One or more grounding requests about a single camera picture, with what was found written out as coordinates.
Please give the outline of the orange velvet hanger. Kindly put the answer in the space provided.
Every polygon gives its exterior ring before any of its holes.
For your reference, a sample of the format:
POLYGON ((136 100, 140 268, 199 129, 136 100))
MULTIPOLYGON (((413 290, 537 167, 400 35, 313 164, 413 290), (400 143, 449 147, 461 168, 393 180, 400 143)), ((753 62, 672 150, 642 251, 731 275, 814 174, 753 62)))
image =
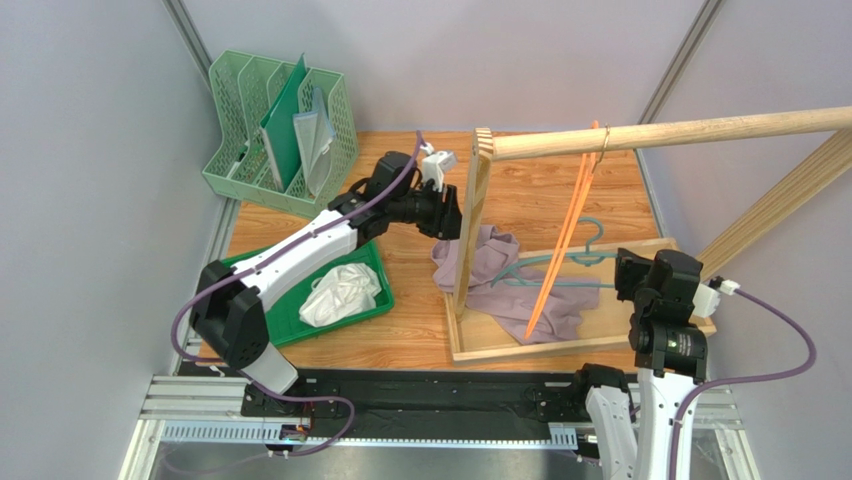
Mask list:
POLYGON ((596 168, 602 161, 605 152, 607 151, 611 131, 610 125, 606 124, 604 130, 604 140, 600 148, 600 152, 583 153, 581 155, 581 163, 575 181, 569 207, 566 212, 556 246, 553 249, 553 255, 551 256, 548 268, 542 281, 542 285, 539 290, 535 306, 532 310, 531 317, 526 326, 524 334, 525 340, 528 340, 532 336, 538 324, 538 321, 540 320, 544 307, 547 303, 547 299, 550 295, 551 290, 554 287, 556 278, 564 262, 564 255, 567 252, 567 249, 570 246, 571 239, 573 238, 573 235, 576 231, 580 214, 582 213, 582 210, 587 202, 589 191, 591 190, 591 186, 594 181, 596 168))

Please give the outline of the mauve tank top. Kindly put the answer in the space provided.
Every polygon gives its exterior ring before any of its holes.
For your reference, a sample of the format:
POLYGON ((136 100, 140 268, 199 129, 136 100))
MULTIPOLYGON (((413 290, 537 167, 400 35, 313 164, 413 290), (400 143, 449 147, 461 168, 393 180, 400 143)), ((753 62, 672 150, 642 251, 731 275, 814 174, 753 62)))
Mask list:
POLYGON ((528 321, 536 305, 544 273, 534 268, 517 270, 529 286, 510 286, 492 281, 504 268, 519 260, 520 243, 509 232, 494 225, 479 228, 465 307, 491 316, 498 325, 523 345, 576 340, 582 324, 581 312, 599 305, 599 289, 553 287, 530 336, 528 321))

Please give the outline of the white tank top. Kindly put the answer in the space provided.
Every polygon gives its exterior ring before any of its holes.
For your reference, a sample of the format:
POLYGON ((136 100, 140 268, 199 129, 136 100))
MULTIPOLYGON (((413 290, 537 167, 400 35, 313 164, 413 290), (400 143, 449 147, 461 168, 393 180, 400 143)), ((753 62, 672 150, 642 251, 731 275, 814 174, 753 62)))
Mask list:
POLYGON ((376 307, 382 292, 377 273, 365 263, 333 267, 314 280, 312 291, 299 308, 299 320, 311 327, 331 326, 376 307))

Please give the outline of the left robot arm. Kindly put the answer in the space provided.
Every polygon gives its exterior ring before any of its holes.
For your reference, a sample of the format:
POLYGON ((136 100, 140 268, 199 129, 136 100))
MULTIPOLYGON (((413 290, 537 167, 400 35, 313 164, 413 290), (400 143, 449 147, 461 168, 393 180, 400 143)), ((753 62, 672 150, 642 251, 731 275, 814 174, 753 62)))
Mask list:
POLYGON ((298 371, 270 340, 267 312, 311 274, 384 234, 392 223, 413 224, 438 240, 459 239, 457 189, 444 180, 456 163, 451 151, 429 153, 423 160, 386 153, 371 176, 334 198, 296 234, 232 266, 220 260, 208 264, 178 317, 227 366, 269 391, 286 393, 298 371))

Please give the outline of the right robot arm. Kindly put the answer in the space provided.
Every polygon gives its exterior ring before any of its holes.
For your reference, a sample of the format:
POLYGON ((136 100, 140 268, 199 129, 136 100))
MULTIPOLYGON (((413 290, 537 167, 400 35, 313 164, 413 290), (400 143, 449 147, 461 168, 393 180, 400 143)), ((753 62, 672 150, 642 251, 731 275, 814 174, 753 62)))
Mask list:
POLYGON ((639 410, 623 371, 585 364, 573 400, 593 424, 607 479, 687 479, 695 410, 689 397, 706 378, 708 345, 691 321, 702 263, 676 250, 615 258, 614 289, 633 305, 628 340, 635 354, 639 410))

